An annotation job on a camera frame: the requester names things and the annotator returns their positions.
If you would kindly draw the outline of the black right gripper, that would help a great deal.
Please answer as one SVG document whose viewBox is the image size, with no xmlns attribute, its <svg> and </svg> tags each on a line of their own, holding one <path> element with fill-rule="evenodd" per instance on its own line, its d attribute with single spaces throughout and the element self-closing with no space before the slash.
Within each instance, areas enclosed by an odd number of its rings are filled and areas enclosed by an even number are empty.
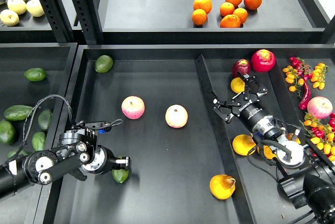
<svg viewBox="0 0 335 224">
<path fill-rule="evenodd" d="M 262 105 L 259 99 L 268 94 L 268 90 L 257 75 L 242 75 L 238 77 L 244 81 L 243 100 L 239 102 L 232 99 L 219 99 L 215 92 L 213 96 L 213 111 L 227 124 L 234 117 L 238 117 L 249 131 L 269 131 L 274 128 L 273 115 Z"/>
</svg>

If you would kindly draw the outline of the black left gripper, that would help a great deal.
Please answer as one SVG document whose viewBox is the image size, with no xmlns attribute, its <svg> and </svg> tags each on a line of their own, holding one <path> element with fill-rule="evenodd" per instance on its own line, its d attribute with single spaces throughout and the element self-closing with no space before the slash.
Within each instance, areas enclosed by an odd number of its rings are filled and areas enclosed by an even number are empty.
<svg viewBox="0 0 335 224">
<path fill-rule="evenodd" d="M 115 158 L 112 151 L 106 147 L 101 147 L 104 153 L 104 160 L 101 169 L 101 174 L 106 174 L 112 169 L 114 170 L 129 170 L 131 169 L 131 158 L 129 156 L 122 156 Z"/>
</svg>

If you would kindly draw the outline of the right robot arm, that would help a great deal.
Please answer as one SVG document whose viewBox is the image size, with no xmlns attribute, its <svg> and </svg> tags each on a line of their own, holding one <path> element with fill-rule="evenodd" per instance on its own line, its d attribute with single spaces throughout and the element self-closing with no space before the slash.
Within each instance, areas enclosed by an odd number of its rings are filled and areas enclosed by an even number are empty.
<svg viewBox="0 0 335 224">
<path fill-rule="evenodd" d="M 296 209 L 307 205 L 314 214 L 312 221 L 334 223 L 334 165 L 311 143 L 296 142 L 301 126 L 279 120 L 261 102 L 267 88 L 256 75 L 238 76 L 244 84 L 230 100 L 210 91 L 213 112 L 227 124 L 239 119 L 249 132 L 246 157 L 258 152 L 276 168 L 272 178 Z"/>
</svg>

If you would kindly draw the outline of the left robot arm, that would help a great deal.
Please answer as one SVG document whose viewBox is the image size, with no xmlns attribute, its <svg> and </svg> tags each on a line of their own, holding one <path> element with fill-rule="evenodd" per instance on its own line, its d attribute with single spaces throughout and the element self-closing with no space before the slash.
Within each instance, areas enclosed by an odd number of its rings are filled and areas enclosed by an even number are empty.
<svg viewBox="0 0 335 224">
<path fill-rule="evenodd" d="M 105 174 L 112 170 L 129 170 L 131 158 L 117 158 L 110 149 L 97 144 L 97 134 L 108 132 L 122 123 L 75 122 L 69 101 L 62 100 L 68 108 L 72 128 L 60 134 L 58 145 L 51 149 L 35 151 L 28 156 L 16 152 L 1 165 L 1 198 L 12 197 L 35 184 L 48 185 L 70 174 L 79 181 L 87 179 L 85 173 Z"/>
</svg>

